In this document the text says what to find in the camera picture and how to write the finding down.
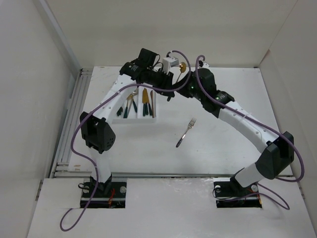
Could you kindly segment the silver spoon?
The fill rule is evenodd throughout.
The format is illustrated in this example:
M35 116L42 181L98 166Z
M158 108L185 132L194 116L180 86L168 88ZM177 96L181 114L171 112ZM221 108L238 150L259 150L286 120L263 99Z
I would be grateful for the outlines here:
M138 95L138 89L136 89L135 91L133 91L130 95L129 95L129 100L130 103L132 103L134 96Z

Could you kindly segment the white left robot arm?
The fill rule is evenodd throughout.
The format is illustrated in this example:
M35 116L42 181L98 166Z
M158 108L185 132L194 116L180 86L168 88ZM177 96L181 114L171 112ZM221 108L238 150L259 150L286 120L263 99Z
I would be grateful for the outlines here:
M111 172L104 153L115 142L116 135L111 128L119 108L138 88L148 88L166 97L174 97L172 89L172 67L178 65L176 57L166 55L162 60L157 59L158 54L142 48L138 57L127 62L119 70L119 75L104 100L90 113L80 115L79 131L88 148L98 152L92 159L95 170L90 183L97 195L104 197L110 193L109 183Z

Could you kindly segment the gold knife green handle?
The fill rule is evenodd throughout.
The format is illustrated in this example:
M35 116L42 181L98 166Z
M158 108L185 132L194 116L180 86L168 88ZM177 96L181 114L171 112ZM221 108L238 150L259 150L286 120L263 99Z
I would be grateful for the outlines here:
M142 92L142 104L143 104L143 116L147 115L147 103L146 103L146 88L143 89Z
M153 117L153 110L152 110L149 98L147 98L147 103L148 103L148 108L149 108L149 115Z
M148 98L148 92L146 92L146 103L147 103L147 98ZM147 115L149 114L149 108L148 108L148 103L147 103Z

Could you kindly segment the gold spoon green handle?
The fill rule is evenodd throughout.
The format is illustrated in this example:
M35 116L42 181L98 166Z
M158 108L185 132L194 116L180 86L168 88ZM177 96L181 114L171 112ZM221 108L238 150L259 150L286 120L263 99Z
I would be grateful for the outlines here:
M136 104L136 102L134 101L134 99L133 99L133 101L132 101L132 104L133 104L133 107L134 107L134 111L137 112L137 104Z
M183 74L186 71L187 66L186 66L185 62L181 62L179 64L179 66L176 66L176 67L180 70L180 74L179 74L179 76L178 76L178 78L176 80L176 83L177 83L179 78L180 78L180 76L181 76L181 74ZM173 83L173 76L170 75L170 71L168 72L167 76L168 76L168 80L167 80L168 81L168 83L167 83L168 84L168 88L171 89L172 83Z
M132 94L130 94L128 97L127 97L127 103L126 103L126 107L125 107L125 110L124 110L124 114L123 114L123 118L126 119L128 117L128 107L129 107L129 101L132 99Z

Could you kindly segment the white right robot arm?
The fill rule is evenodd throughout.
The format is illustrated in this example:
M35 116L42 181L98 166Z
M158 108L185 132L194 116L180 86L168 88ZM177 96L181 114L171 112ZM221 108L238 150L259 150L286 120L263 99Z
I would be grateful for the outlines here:
M173 88L186 98L200 101L207 112L235 128L260 152L256 162L239 170L226 183L224 188L232 196L243 194L263 179L277 178L294 161L292 134L281 134L248 115L230 94L217 89L214 74L209 69L188 72Z

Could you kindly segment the copper knife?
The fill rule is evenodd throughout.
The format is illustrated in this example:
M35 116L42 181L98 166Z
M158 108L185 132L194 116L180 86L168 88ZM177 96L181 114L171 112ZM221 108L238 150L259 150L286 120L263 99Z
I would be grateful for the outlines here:
M154 91L151 90L150 92L151 97L151 107L152 107L152 118L155 118L155 102L154 102Z

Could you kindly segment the silver fork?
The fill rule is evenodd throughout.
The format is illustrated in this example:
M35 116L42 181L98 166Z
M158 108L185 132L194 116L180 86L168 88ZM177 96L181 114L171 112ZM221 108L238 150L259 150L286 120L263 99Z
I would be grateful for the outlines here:
M178 140L178 142L177 142L177 144L176 144L176 148L178 148L178 147L181 145L181 143L182 143L182 141L184 140L184 138L185 138L187 132L188 132L190 129L192 129L192 128L194 127L195 122L196 122L196 119L195 119L195 118L192 118L192 119L189 121L189 123L188 123L188 125L187 125L187 129L185 130L185 132L183 133L183 135L181 136L181 138Z

